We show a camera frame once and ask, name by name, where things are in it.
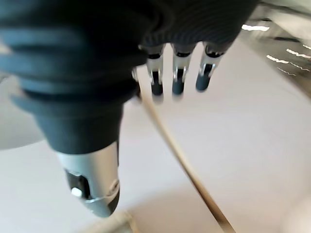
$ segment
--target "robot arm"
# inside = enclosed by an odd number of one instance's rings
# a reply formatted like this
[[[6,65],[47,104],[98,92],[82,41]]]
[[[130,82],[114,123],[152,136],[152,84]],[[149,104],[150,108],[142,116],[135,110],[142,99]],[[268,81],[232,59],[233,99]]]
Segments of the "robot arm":
[[[33,114],[65,170],[71,193],[106,217],[120,194],[123,104],[147,63],[162,95],[163,48],[174,50],[172,91],[180,95],[203,41],[196,88],[206,90],[220,58],[257,0],[0,0],[0,70],[18,76],[13,101]]]

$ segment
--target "white surface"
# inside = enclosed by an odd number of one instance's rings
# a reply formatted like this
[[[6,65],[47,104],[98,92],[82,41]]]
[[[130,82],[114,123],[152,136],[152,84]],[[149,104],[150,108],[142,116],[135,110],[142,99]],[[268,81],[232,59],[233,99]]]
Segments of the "white surface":
[[[201,50],[192,56],[182,101],[171,98],[172,73],[163,77],[158,110],[235,230],[279,232],[310,193],[310,101],[240,41],[208,91],[197,93]]]

